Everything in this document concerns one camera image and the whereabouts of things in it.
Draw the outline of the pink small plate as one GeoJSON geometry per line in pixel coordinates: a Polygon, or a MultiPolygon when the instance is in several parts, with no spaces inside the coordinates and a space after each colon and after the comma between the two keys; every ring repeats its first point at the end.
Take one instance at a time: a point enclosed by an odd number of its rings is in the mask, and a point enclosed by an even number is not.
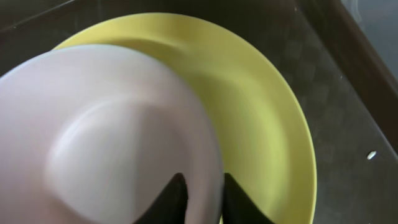
{"type": "Polygon", "coordinates": [[[1,222],[134,223],[177,173],[184,223],[218,223],[224,177],[201,101],[115,45],[52,50],[1,77],[1,222]]]}

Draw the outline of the yellow plate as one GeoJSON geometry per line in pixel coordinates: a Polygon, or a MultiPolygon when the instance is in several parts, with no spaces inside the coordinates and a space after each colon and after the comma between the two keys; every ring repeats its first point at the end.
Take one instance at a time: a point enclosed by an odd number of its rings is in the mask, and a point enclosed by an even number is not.
{"type": "Polygon", "coordinates": [[[224,169],[275,223],[311,223],[315,153],[303,111],[273,64],[233,32],[197,17],[142,13],[91,26],[61,47],[112,44],[175,70],[200,97],[224,169]]]}

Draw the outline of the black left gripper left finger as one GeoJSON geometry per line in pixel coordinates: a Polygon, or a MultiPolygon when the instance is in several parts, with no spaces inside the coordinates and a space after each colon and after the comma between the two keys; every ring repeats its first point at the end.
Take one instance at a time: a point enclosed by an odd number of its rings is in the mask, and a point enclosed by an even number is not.
{"type": "Polygon", "coordinates": [[[187,202],[185,178],[176,173],[134,224],[184,224],[187,202]]]}

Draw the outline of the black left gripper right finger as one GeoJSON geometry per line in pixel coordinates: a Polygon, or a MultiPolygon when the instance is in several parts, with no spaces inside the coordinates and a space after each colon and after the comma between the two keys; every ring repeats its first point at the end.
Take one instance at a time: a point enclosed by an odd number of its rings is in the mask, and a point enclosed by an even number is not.
{"type": "Polygon", "coordinates": [[[224,224],[274,224],[229,173],[224,174],[222,219],[224,224]]]}

